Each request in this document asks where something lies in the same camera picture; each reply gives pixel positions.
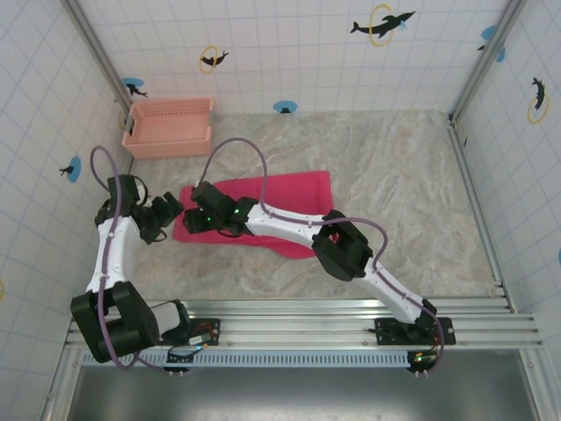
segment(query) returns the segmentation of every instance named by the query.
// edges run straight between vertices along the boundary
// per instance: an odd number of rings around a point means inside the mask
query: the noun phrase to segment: gray floor
[[[485,296],[493,287],[477,226],[446,131],[435,111],[335,112],[215,117],[214,144],[255,141],[270,174],[327,169],[336,209],[377,221],[390,241],[384,266],[424,296]],[[206,157],[138,161],[151,193],[179,194]],[[230,145],[210,182],[261,175],[248,146]],[[360,227],[376,249],[380,236]],[[288,260],[249,246],[141,245],[135,287],[145,299],[365,298],[324,273],[315,259]]]
[[[440,371],[405,368],[86,367],[69,420],[530,421],[517,353],[448,352]]]

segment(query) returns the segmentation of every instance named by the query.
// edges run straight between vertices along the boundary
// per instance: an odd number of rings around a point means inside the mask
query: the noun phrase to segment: marble floor
[[[423,296],[486,296],[494,282],[448,137],[436,111],[373,111],[215,116],[213,141],[256,142],[269,173],[330,171],[335,208],[384,226],[381,259]],[[201,175],[206,157],[138,161],[134,174],[151,194]],[[207,180],[261,175],[256,153],[232,144]],[[376,250],[378,233],[360,226]],[[170,239],[136,253],[135,287],[145,299],[368,298],[353,282],[324,273],[316,259],[289,260],[252,246],[182,244]]]

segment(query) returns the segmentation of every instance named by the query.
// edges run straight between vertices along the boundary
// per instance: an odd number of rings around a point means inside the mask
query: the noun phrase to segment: yellow ring sticker
[[[207,51],[209,51],[210,49],[213,49],[213,50],[214,50],[214,61],[213,61],[213,63],[212,63],[212,68],[211,68],[210,70],[204,70],[204,69],[202,68],[202,64],[203,64],[202,58],[203,58],[204,55],[207,53]],[[207,74],[209,74],[209,73],[212,73],[212,71],[214,70],[214,68],[217,66],[217,61],[218,61],[218,48],[217,48],[217,46],[207,46],[204,50],[202,50],[201,58],[199,59],[199,68],[201,69],[201,71],[202,71],[204,74],[207,75]]]
[[[382,42],[380,44],[378,44],[374,38],[373,38],[373,34],[372,34],[372,21],[374,20],[374,13],[376,13],[377,11],[379,11],[380,9],[386,9],[387,11],[392,11],[392,8],[389,7],[387,4],[379,4],[376,7],[374,7],[372,9],[372,13],[370,14],[370,25],[368,26],[368,34],[370,35],[370,43],[373,46],[386,46],[387,44],[389,44],[389,41],[392,40],[392,37],[394,36],[394,30],[392,29],[389,33],[389,38],[387,39],[386,42]]]
[[[543,112],[543,115],[538,118],[538,119],[533,119],[532,117],[532,108],[534,107],[534,105],[537,103],[537,98],[532,98],[532,100],[529,102],[529,106],[528,106],[528,122],[531,125],[537,125],[538,123],[540,123],[545,116],[547,116],[547,112],[550,110],[550,98],[547,96],[547,94],[543,94],[543,99],[545,100],[546,104],[545,104],[545,111]]]

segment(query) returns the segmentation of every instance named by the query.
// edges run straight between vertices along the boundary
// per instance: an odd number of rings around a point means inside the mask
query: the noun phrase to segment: white tiled wall
[[[561,2],[530,1],[508,38],[507,58],[494,64],[463,122],[508,291],[518,310],[536,313],[552,381],[561,379],[560,41]],[[528,120],[534,77],[550,101],[538,124]]]
[[[94,265],[105,194],[89,150],[125,159],[113,95],[59,0],[0,2],[0,111],[0,419],[37,419]],[[73,184],[59,168],[75,155]]]
[[[415,15],[373,46],[349,33],[354,21],[369,26],[371,0],[81,0],[118,73],[143,80],[150,98],[210,95],[230,113],[273,112],[279,100],[301,111],[449,112],[506,3],[388,0],[392,14]],[[229,55],[206,75],[210,45]]]

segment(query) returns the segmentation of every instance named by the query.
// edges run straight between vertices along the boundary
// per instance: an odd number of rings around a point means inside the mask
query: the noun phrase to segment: pink basket
[[[208,155],[211,112],[212,98],[134,103],[124,129],[123,146],[138,160]]]

